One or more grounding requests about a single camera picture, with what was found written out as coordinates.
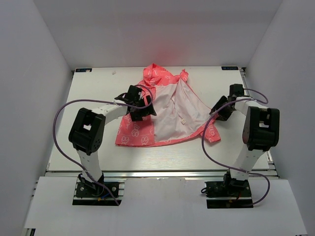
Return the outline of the pink hooded kids jacket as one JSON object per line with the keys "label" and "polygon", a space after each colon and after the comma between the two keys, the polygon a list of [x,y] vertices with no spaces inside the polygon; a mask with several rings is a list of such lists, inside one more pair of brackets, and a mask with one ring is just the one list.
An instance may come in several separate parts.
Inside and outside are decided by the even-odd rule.
{"label": "pink hooded kids jacket", "polygon": [[210,143],[221,140],[210,120],[210,108],[188,84],[189,74],[182,70],[173,75],[165,68],[151,64],[144,68],[141,85],[144,94],[154,96],[156,115],[132,121],[122,118],[115,144],[127,147],[158,147],[180,143],[204,135]]}

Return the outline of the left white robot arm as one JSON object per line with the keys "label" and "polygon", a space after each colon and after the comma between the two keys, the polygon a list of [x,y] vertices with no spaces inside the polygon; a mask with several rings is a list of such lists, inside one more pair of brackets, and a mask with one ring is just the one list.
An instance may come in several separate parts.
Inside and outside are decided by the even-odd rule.
{"label": "left white robot arm", "polygon": [[89,181],[87,190],[93,196],[101,195],[104,190],[98,149],[102,144],[105,126],[125,115],[130,115],[132,121],[142,121],[146,116],[156,115],[150,95],[137,95],[134,99],[120,95],[116,99],[118,102],[109,102],[95,109],[79,109],[68,137],[83,166],[82,179]]}

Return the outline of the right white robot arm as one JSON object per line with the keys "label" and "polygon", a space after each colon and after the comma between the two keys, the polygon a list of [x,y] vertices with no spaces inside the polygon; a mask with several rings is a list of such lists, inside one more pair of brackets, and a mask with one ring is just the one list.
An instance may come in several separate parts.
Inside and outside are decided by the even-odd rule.
{"label": "right white robot arm", "polygon": [[245,116],[245,123],[243,147],[223,178],[222,189],[228,196],[234,196],[246,187],[249,172],[264,153],[278,144],[280,131],[279,109],[265,107],[246,96],[222,96],[211,109],[210,115],[226,121],[234,111]]}

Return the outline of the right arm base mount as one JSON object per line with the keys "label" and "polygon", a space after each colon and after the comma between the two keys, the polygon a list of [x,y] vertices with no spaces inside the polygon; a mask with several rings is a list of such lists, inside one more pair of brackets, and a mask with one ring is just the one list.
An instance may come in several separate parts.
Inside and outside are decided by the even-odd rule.
{"label": "right arm base mount", "polygon": [[252,192],[247,180],[236,180],[227,172],[222,181],[207,181],[200,190],[208,209],[253,208]]}

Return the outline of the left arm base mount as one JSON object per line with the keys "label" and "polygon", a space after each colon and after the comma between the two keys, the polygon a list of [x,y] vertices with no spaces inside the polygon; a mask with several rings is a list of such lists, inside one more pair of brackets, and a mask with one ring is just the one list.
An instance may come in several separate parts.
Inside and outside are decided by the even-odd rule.
{"label": "left arm base mount", "polygon": [[77,177],[72,205],[73,206],[119,206],[125,190],[125,182],[105,181],[103,184],[110,190],[86,181],[82,174]]}

